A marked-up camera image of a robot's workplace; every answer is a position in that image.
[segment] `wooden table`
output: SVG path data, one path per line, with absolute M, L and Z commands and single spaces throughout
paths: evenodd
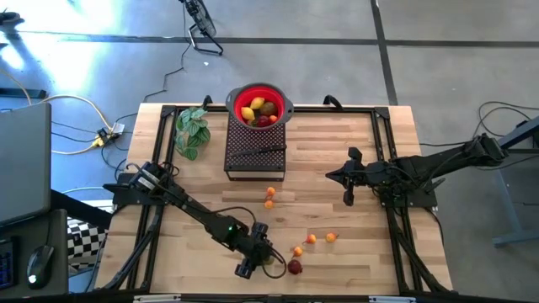
M 128 161 L 143 164 L 152 157 L 162 104 L 142 104 L 136 119 Z M 389 107 L 392 130 L 399 156 L 421 153 L 412 110 Z M 243 256 L 211 240 L 203 227 L 183 211 L 165 209 L 152 281 L 152 293 L 288 294 L 288 295 L 390 295 L 398 287 L 392 259 L 385 211 L 367 188 L 355 189 L 355 205 L 342 201 L 344 189 L 324 174 L 347 160 L 347 147 L 357 146 L 363 162 L 376 161 L 371 120 L 366 114 L 298 114 L 286 125 L 286 180 L 283 183 L 230 182 L 223 172 L 227 114 L 206 116 L 211 141 L 199 157 L 190 162 L 175 154 L 180 168 L 175 181 L 208 208 L 243 205 L 257 219 L 269 225 L 269 239 L 286 259 L 307 234 L 318 241 L 305 245 L 299 260 L 300 275 L 287 274 L 269 279 L 257 269 L 250 280 L 234 275 Z M 163 151 L 168 136 L 163 142 Z M 277 189 L 275 208 L 264 208 L 265 190 Z M 99 270 L 97 286 L 106 284 L 120 269 L 133 249 L 140 206 L 123 209 L 112 220 L 109 238 Z M 230 211 L 251 223 L 241 210 Z M 421 209 L 410 209 L 415 246 L 432 274 L 447 288 L 451 280 L 440 232 L 433 218 Z M 335 243 L 324 241 L 328 232 L 339 234 Z M 139 278 L 146 264 L 141 258 Z M 403 258 L 407 281 L 412 285 L 409 260 Z M 278 274 L 282 265 L 274 262 L 269 272 Z

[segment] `potted plant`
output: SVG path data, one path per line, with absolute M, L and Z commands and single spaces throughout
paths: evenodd
M 197 147 L 210 140 L 208 121 L 202 119 L 207 113 L 203 109 L 190 107 L 179 114 L 176 122 L 176 151 L 183 157 L 194 161 L 198 156 Z

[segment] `black metal frame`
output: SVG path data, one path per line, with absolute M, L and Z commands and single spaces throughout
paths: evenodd
M 226 107 L 223 105 L 214 105 L 209 106 L 211 104 L 211 98 L 209 96 L 206 96 L 206 99 L 204 103 L 202 104 L 202 107 L 208 111 L 211 112 L 227 112 Z M 298 106 L 295 108 L 295 111 L 297 113 L 341 113 L 341 114 L 368 114 L 371 117 L 372 121 L 372 131 L 374 134 L 374 141 L 375 141 L 375 148 L 376 148 L 376 155 L 378 160 L 384 160 L 384 152 L 383 152 L 383 146 L 382 146 L 382 137 L 380 132 L 380 126 L 379 121 L 382 119 L 386 136 L 387 136 L 387 144 L 389 148 L 390 158 L 396 158 L 397 157 L 397 149 L 395 146 L 395 141 L 393 138 L 392 133 L 392 126 L 389 116 L 389 108 L 388 107 L 349 107 L 344 108 L 341 106 L 339 101 L 337 101 L 335 98 L 331 96 L 327 96 L 324 99 L 323 102 L 324 105 L 330 105 L 333 106 Z M 159 120 L 159 126 L 157 128 L 157 137 L 156 142 L 153 150 L 152 160 L 154 162 L 158 162 L 160 157 L 160 151 L 163 145 L 163 136 L 164 136 L 164 129 L 166 125 L 167 118 L 172 115 L 173 116 L 173 125 L 175 120 L 178 118 L 179 113 L 187 109 L 189 106 L 176 106 L 176 105 L 164 105 L 161 110 L 161 116 Z M 173 145 L 174 145 L 174 138 L 175 136 L 175 127 L 172 127 L 171 132 L 169 133 L 169 143 L 168 148 L 165 156 L 165 162 L 171 162 L 173 157 Z M 150 207 L 151 206 L 142 206 L 142 212 L 139 220 L 139 228 L 137 230 L 136 234 L 136 244 L 138 244 L 144 233 L 146 232 L 146 225 L 148 216 L 150 213 Z M 436 303 L 445 303 L 445 302 L 499 302 L 499 303 L 509 303 L 509 302 L 517 302 L 514 300 L 503 300 L 503 299 L 493 299 L 493 298 L 483 298 L 483 297 L 476 297 L 476 296 L 469 296 L 469 295 L 459 295 L 456 292 L 450 292 L 446 290 L 443 286 L 437 283 L 437 281 L 434 282 L 432 279 L 434 278 L 432 276 L 426 266 L 424 266 L 423 262 L 421 261 L 420 257 L 415 252 L 414 248 L 414 239 L 412 235 L 412 228 L 410 225 L 410 219 L 408 215 L 408 207 L 395 207 L 395 206 L 382 206 L 386 208 L 387 213 L 387 221 L 388 221 L 388 227 L 389 227 L 389 234 L 390 234 L 390 241 L 392 245 L 392 254 L 393 254 L 393 260 L 395 263 L 395 274 L 397 277 L 397 283 L 398 283 L 398 290 L 399 295 L 392 295 L 390 300 L 394 301 L 396 297 L 401 297 L 401 299 L 417 299 L 418 302 L 436 302 Z M 403 229 L 401 230 L 398 227 L 397 219 L 395 217 L 396 214 L 396 208 L 400 208 L 401 210 L 401 217 L 403 221 Z M 163 212 L 163 206 L 157 206 L 156 212 L 162 213 Z M 147 266 L 146 271 L 144 274 L 144 279 L 141 282 L 141 287 L 138 289 L 135 289 L 135 283 L 136 283 L 136 275 L 138 273 L 137 266 L 135 266 L 129 275 L 129 279 L 127 281 L 126 290 L 116 290 L 115 292 L 111 294 L 118 295 L 118 298 L 122 298 L 122 300 L 128 300 L 128 298 L 131 297 L 136 293 L 137 295 L 150 295 L 150 285 L 152 283 L 152 276 L 153 276 L 153 267 L 155 263 L 156 258 L 156 251 L 157 251 L 157 243 L 158 243 L 158 236 L 159 236 L 159 228 L 161 225 L 161 220 L 159 220 L 157 224 L 157 233 L 156 236 L 152 239 L 152 242 L 150 243 L 148 258 L 147 258 Z M 401 255 L 401 249 L 408 254 L 410 258 L 410 264 L 412 268 L 412 276 L 414 281 L 414 290 L 411 290 L 407 283 L 406 279 L 404 277 L 404 269 L 403 269 L 403 260 Z M 422 286 L 422 277 L 425 280 L 425 283 L 431 288 L 433 292 L 425 292 L 423 291 Z M 108 294 L 110 290 L 101 290 L 103 291 L 102 294 Z M 74 300 L 83 301 L 82 299 L 85 298 L 94 298 L 94 294 L 99 294 L 100 292 L 95 293 L 88 293 L 88 294 L 80 294 L 80 295 L 69 295 L 68 298 L 73 297 Z M 172 299 L 178 300 L 234 300 L 234 301 L 241 301 L 241 300 L 265 300 L 266 302 L 312 302 L 312 301 L 335 301 L 335 302 L 368 302 L 368 301 L 380 301 L 383 302 L 383 296 L 369 296 L 369 295 L 229 295 L 229 294 L 181 294 L 181 295 L 171 295 Z

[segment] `concrete floor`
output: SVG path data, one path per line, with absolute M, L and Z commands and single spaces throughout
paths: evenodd
M 181 5 L 175 0 L 7 0 L 21 13 L 20 32 L 86 35 L 183 36 Z M 387 39 L 539 40 L 536 1 L 379 0 Z M 324 38 L 375 40 L 369 0 L 206 0 L 219 37 Z M 161 89 L 163 74 L 179 67 L 184 43 L 70 42 L 56 34 L 0 36 L 0 67 L 27 88 L 50 95 L 74 93 L 93 100 L 108 121 L 137 111 L 148 93 Z M 186 71 L 168 78 L 168 92 L 148 102 L 216 102 L 247 82 L 271 82 L 295 103 L 320 103 L 332 94 L 344 104 L 388 104 L 378 45 L 225 44 L 223 57 L 189 50 Z M 399 104 L 413 107 L 419 139 L 442 143 L 468 139 L 478 122 L 477 107 L 489 100 L 539 106 L 539 49 L 510 47 L 388 47 Z M 1 87 L 13 84 L 0 78 Z M 26 106 L 23 99 L 0 99 L 0 108 Z M 53 104 L 53 120 L 89 130 L 102 127 L 98 116 L 76 100 Z M 515 113 L 489 117 L 505 133 L 521 121 Z M 134 119 L 125 120 L 132 129 Z M 85 133 L 54 125 L 62 134 Z M 121 142 L 129 145 L 129 138 Z M 53 136 L 57 150 L 82 149 Z M 428 147 L 424 154 L 439 149 Z M 111 163 L 125 151 L 105 150 Z M 113 169 L 99 150 L 79 156 L 53 155 L 56 190 L 113 182 Z M 447 178 L 436 193 L 446 237 L 446 256 L 455 290 L 463 294 L 539 300 L 539 241 L 493 248 L 491 238 L 510 231 L 494 173 L 464 169 Z M 106 199 L 106 192 L 74 193 L 78 199 Z M 528 227 L 537 226 L 533 207 L 520 207 Z

